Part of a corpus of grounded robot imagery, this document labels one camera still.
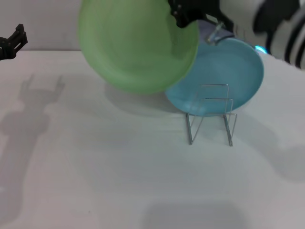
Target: dish rack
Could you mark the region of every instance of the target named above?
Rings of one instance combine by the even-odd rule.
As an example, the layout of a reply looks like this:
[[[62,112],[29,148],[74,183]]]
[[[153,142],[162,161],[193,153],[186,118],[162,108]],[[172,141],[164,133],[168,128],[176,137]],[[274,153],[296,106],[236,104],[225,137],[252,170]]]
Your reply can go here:
[[[205,90],[206,88],[212,88],[212,89],[221,88],[223,90],[226,90],[226,98],[201,97],[200,90]],[[233,135],[234,135],[234,130],[235,130],[236,121],[237,121],[237,114],[232,113],[234,100],[232,98],[229,98],[229,92],[230,92],[230,88],[229,88],[228,84],[201,84],[200,85],[199,90],[197,91],[193,101],[191,102],[190,111],[188,113],[186,113],[187,131],[188,131],[189,141],[190,141],[191,145],[194,143],[194,141],[198,135],[198,132],[200,130],[200,127],[202,126],[203,120],[207,117],[219,116],[224,120],[224,126],[225,126],[225,129],[227,132],[229,146],[233,146]],[[191,113],[192,108],[194,107],[194,104],[196,104],[196,103],[199,104],[198,107],[196,108],[196,112],[194,112],[197,114],[203,108],[204,104],[206,104],[207,102],[224,103],[224,111],[220,112],[220,113],[204,113],[203,115],[195,115],[195,114]],[[232,116],[234,119],[234,124],[233,124],[233,128],[231,131],[230,122],[232,120]],[[194,124],[195,119],[198,117],[201,117],[201,120],[200,120],[197,130],[195,131],[195,134],[193,135],[192,126]]]

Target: blue light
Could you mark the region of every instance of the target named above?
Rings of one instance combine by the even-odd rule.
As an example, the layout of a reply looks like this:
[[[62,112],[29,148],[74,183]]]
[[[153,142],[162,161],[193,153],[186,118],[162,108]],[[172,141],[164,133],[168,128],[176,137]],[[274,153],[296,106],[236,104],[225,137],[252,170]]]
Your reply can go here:
[[[262,46],[256,45],[255,49],[260,51],[260,52],[262,52],[262,53],[268,54],[267,50],[264,47],[262,47]]]

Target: white table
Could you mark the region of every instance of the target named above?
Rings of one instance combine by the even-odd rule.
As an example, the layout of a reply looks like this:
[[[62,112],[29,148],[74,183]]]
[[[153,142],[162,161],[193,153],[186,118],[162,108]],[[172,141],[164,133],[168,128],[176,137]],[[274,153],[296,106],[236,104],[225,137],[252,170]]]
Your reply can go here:
[[[304,228],[305,74],[262,58],[233,147],[216,118],[189,146],[163,94],[112,88],[80,52],[1,61],[0,228]]]

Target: clear acrylic stand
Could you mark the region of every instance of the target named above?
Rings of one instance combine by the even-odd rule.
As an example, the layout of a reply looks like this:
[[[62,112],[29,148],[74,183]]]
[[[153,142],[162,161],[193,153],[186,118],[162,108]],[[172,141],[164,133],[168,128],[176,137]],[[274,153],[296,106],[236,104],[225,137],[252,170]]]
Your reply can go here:
[[[225,129],[226,129],[226,132],[227,132],[227,135],[228,135],[229,145],[233,146],[232,138],[233,138],[233,135],[234,135],[235,125],[236,125],[236,121],[237,121],[237,114],[232,113],[234,100],[229,98],[229,85],[227,85],[227,84],[201,84],[199,90],[204,90],[207,87],[209,87],[209,88],[223,88],[224,90],[226,90],[226,98],[202,98],[202,97],[199,96],[199,91],[197,91],[196,96],[191,103],[190,111],[188,113],[186,113],[186,123],[187,123],[187,129],[188,129],[190,144],[192,145],[194,143],[194,140],[197,137],[197,134],[199,132],[199,129],[200,129],[200,127],[202,125],[202,122],[203,122],[203,119],[205,117],[219,116],[219,117],[224,119],[224,125],[225,125]],[[199,102],[199,106],[196,109],[196,113],[198,113],[203,108],[203,106],[206,102],[216,102],[216,103],[225,102],[224,103],[224,112],[222,112],[222,113],[205,113],[203,116],[193,115],[190,112],[192,111],[192,108],[193,108],[193,106],[196,102]],[[228,107],[228,105],[230,105],[230,103],[231,103],[230,110],[227,111],[227,107]],[[193,119],[192,123],[190,122],[190,116],[194,116],[194,119]],[[233,128],[232,128],[232,132],[230,130],[231,116],[234,116],[234,125],[233,125]],[[201,117],[201,121],[200,121],[200,124],[199,124],[199,126],[198,126],[198,128],[195,132],[194,137],[193,137],[192,126],[193,126],[194,121],[197,117]]]

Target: blue plate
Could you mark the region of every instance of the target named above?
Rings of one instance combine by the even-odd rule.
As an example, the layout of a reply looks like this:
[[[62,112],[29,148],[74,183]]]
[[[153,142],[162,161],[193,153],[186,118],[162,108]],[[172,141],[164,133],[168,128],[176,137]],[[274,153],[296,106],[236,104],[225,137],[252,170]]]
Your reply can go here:
[[[200,44],[189,74],[165,93],[174,106],[186,113],[199,116],[223,113],[226,101],[213,99],[227,98],[227,87],[201,84],[229,85],[228,98],[233,99],[234,110],[255,95],[263,78],[264,65],[258,53],[242,41],[226,39],[217,46]],[[227,102],[227,112],[231,104]]]

